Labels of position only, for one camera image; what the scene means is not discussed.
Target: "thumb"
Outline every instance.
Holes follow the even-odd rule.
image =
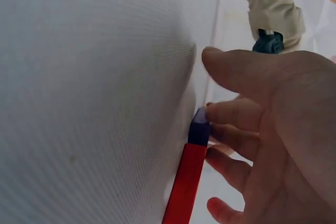
[[[274,59],[273,55],[244,50],[223,52],[213,47],[202,53],[204,67],[215,82],[259,104],[268,102],[276,85],[269,80],[270,74],[277,70]]]

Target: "dark blue object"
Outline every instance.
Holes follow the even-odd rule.
[[[259,29],[259,39],[253,46],[254,52],[277,55],[285,48],[283,46],[284,37],[276,31],[273,34],[267,34],[265,30]]]
[[[190,124],[188,143],[208,146],[209,136],[210,124],[205,118],[205,109],[200,108]]]

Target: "hand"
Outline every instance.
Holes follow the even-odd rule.
[[[305,51],[280,56],[215,48],[203,63],[244,98],[211,104],[212,137],[253,161],[209,148],[206,160],[242,193],[244,212],[218,198],[219,223],[336,223],[336,65]]]

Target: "white mesh surface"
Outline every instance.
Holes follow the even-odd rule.
[[[0,3],[0,223],[160,223],[217,0]]]

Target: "beige sleeve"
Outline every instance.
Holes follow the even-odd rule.
[[[249,21],[255,40],[258,29],[277,31],[283,35],[284,52],[298,49],[305,32],[302,10],[293,0],[248,0]]]

